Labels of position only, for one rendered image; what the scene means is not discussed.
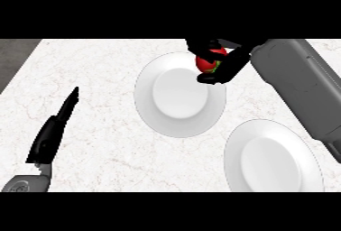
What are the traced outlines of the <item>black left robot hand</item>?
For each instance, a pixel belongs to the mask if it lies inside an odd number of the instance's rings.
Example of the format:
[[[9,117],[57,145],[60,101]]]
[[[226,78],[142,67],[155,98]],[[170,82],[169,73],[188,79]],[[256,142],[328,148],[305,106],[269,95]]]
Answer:
[[[39,131],[27,157],[27,163],[52,164],[61,142],[67,122],[79,102],[79,88],[74,89],[62,103],[60,113],[54,115]]]

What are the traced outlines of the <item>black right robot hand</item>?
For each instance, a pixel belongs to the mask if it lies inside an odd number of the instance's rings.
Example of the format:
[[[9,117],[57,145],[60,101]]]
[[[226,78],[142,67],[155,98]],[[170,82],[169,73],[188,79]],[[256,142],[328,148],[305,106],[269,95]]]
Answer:
[[[188,50],[209,63],[220,61],[220,65],[210,73],[198,75],[198,82],[204,84],[225,84],[238,75],[251,60],[253,49],[266,43],[265,38],[256,39],[225,39],[228,46],[220,39],[197,38],[186,39]]]

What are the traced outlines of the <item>red tomato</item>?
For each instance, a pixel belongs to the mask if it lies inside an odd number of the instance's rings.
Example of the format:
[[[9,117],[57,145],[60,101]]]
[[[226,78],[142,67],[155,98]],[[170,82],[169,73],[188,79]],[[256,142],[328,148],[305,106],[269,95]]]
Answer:
[[[225,48],[222,49],[212,49],[213,52],[228,55]],[[209,63],[201,57],[197,57],[197,66],[198,70],[203,73],[213,73],[220,65],[222,61],[216,61],[215,63]]]

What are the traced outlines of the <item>white plate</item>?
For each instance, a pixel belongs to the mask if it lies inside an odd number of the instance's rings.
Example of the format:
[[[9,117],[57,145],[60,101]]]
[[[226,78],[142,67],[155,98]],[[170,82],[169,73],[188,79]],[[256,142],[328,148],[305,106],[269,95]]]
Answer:
[[[206,133],[226,106],[226,86],[198,83],[195,55],[173,52],[144,67],[135,86],[135,105],[147,125],[175,138]]]
[[[232,191],[324,192],[321,166],[296,132],[271,120],[251,120],[225,145],[225,176]]]

